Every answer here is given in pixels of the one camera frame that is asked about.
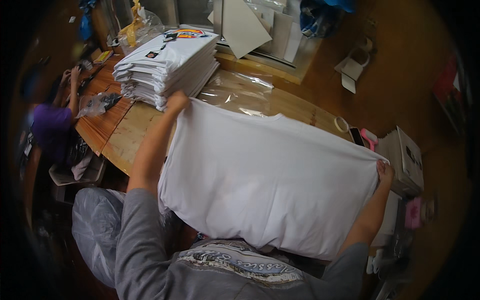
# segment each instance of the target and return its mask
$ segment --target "yellow tape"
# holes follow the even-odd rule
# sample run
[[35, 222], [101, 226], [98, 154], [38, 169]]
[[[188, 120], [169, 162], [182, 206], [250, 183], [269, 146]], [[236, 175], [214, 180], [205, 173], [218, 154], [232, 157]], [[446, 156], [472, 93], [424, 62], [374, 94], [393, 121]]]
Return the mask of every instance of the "yellow tape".
[[[346, 128], [342, 128], [339, 124], [338, 124], [338, 120], [341, 120], [342, 123], [344, 124], [344, 127]], [[336, 117], [333, 122], [335, 123], [335, 126], [336, 128], [338, 129], [338, 131], [340, 131], [341, 133], [347, 133], [348, 130], [350, 129], [350, 125], [347, 123], [347, 121], [345, 121], [344, 118], [342, 117]]]

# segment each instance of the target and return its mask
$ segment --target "tape roll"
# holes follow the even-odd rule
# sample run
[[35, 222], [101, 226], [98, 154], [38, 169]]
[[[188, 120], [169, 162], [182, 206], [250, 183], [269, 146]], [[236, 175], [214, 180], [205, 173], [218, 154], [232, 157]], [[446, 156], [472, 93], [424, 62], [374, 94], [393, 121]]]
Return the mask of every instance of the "tape roll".
[[364, 50], [365, 52], [370, 52], [373, 49], [373, 42], [368, 37], [364, 36], [363, 41], [360, 45], [360, 49]]
[[338, 131], [340, 131], [341, 133], [347, 133], [348, 130], [350, 129], [350, 125], [347, 123], [347, 121], [345, 121], [344, 118], [342, 117], [336, 117], [333, 122], [335, 123], [335, 126], [336, 128], [338, 129]]

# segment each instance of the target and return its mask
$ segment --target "purple shirt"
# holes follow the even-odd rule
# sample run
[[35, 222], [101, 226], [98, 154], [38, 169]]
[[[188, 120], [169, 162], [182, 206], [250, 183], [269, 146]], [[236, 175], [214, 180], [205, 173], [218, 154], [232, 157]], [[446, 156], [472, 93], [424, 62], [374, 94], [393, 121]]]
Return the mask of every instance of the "purple shirt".
[[40, 104], [34, 109], [32, 133], [43, 152], [57, 164], [65, 162], [70, 138], [70, 108]]

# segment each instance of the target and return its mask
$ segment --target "plastic bag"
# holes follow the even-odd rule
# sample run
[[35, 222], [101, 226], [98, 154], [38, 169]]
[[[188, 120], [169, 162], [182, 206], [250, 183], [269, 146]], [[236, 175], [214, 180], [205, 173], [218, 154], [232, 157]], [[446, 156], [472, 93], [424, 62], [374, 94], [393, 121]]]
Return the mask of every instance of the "plastic bag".
[[244, 0], [246, 3], [262, 5], [271, 8], [277, 12], [282, 12], [287, 7], [286, 4], [274, 0]]
[[117, 93], [98, 93], [94, 96], [82, 96], [80, 98], [80, 110], [76, 118], [83, 116], [99, 116], [110, 107], [114, 106], [121, 98], [121, 95]]
[[197, 98], [230, 111], [266, 117], [272, 89], [272, 84], [260, 78], [218, 70]]
[[133, 3], [133, 21], [118, 34], [125, 55], [165, 31], [162, 21], [156, 14], [141, 6], [139, 0], [133, 0]]
[[115, 288], [115, 259], [122, 202], [101, 188], [81, 189], [72, 209], [72, 235], [93, 275]]

